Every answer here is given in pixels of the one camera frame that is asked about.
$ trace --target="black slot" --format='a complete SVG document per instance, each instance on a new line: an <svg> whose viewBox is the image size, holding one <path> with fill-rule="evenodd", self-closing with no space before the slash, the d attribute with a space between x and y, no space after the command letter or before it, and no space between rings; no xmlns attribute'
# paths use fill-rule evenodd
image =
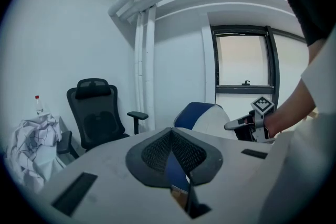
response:
<svg viewBox="0 0 336 224"><path fill-rule="evenodd" d="M267 157L267 153L265 152L260 152L260 151L254 151L254 150L243 150L242 151L243 154L252 156L252 157L256 157L256 158L260 158L260 159L265 159Z"/></svg>
<svg viewBox="0 0 336 224"><path fill-rule="evenodd" d="M82 173L77 179L57 198L52 206L67 216L71 216L85 194L89 191L98 176Z"/></svg>

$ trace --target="chair headrest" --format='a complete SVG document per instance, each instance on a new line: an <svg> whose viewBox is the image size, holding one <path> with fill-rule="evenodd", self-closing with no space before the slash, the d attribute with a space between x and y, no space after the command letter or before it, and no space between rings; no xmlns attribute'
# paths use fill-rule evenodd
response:
<svg viewBox="0 0 336 224"><path fill-rule="evenodd" d="M75 98L87 99L110 94L111 89L105 79L83 79L77 84Z"/></svg>

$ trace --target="black office chair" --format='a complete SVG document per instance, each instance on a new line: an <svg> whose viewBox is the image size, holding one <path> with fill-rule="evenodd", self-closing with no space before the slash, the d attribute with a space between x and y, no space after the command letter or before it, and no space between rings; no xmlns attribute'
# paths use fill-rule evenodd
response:
<svg viewBox="0 0 336 224"><path fill-rule="evenodd" d="M105 79L83 79L67 92L67 98L79 129L81 146L87 151L104 143L119 140L125 134L117 107L118 91ZM134 133L139 133L139 120L148 115L129 112L134 118Z"/></svg>

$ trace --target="blue and white chair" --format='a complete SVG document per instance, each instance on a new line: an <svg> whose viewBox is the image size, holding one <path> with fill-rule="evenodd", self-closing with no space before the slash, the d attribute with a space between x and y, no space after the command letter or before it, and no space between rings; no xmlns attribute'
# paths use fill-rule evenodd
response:
<svg viewBox="0 0 336 224"><path fill-rule="evenodd" d="M230 119L218 104L192 102L176 117L175 127L237 140L234 131L224 129Z"/></svg>

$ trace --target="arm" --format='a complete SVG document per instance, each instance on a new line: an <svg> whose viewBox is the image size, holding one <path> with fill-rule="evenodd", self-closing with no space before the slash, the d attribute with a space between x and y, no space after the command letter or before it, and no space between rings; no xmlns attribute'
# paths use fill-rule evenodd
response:
<svg viewBox="0 0 336 224"><path fill-rule="evenodd" d="M308 47L309 63L311 63L319 53L325 41L325 39L319 39ZM275 113L265 118L265 127L268 129L270 137L274 137L277 133L298 123L314 108L314 101L301 79L291 96Z"/></svg>

